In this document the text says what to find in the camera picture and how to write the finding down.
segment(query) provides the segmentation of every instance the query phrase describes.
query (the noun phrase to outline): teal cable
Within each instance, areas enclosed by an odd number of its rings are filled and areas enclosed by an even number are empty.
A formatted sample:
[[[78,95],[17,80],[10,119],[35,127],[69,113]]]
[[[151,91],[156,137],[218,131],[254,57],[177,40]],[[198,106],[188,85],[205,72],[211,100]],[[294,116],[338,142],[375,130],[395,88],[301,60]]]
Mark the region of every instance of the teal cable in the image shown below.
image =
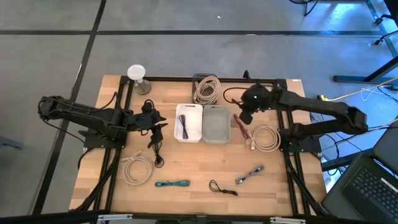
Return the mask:
[[[188,187],[191,182],[189,180],[180,180],[175,182],[165,181],[165,182],[156,182],[155,187],[168,187],[168,186],[179,186],[179,187]]]

